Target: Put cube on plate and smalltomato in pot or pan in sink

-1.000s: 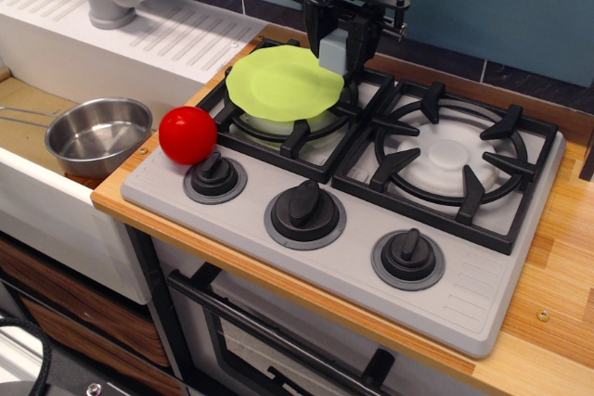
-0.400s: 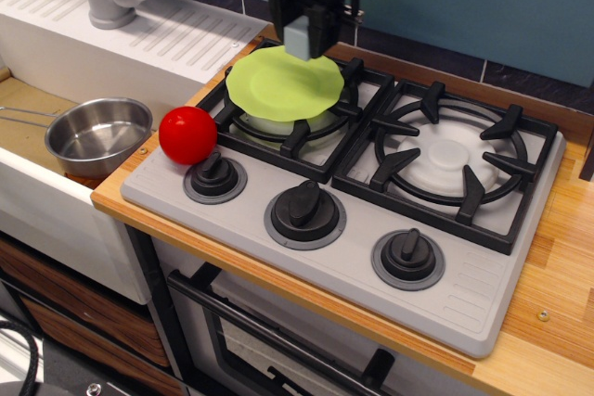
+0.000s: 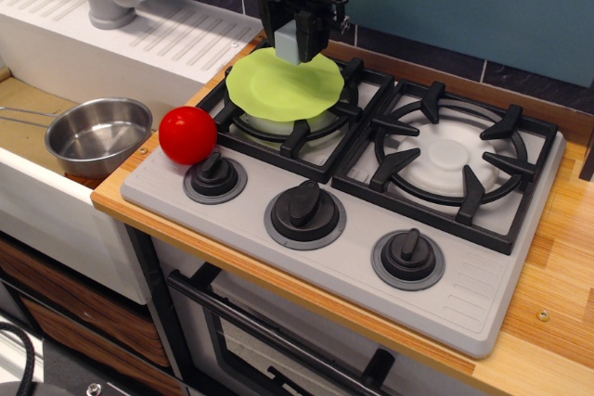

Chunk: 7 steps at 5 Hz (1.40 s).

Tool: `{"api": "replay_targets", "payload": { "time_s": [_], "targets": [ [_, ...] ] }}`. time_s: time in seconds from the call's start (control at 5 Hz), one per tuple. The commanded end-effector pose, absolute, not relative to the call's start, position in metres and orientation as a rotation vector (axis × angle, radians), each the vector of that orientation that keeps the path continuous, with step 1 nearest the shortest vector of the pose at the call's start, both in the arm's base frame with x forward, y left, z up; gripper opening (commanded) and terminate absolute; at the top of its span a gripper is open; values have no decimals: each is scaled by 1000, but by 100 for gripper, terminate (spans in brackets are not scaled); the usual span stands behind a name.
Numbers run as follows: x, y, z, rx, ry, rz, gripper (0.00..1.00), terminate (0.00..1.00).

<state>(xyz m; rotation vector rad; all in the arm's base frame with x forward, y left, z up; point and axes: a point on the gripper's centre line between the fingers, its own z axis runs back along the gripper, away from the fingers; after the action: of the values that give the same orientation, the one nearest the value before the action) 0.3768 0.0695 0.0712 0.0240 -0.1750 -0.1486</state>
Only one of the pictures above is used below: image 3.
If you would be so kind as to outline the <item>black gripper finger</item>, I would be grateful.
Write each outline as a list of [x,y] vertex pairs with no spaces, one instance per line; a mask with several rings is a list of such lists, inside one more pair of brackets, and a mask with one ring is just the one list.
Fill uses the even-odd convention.
[[328,45],[329,29],[315,12],[302,9],[295,15],[300,62],[310,62]]
[[297,4],[291,0],[257,0],[257,4],[267,39],[276,47],[275,32],[294,20]]

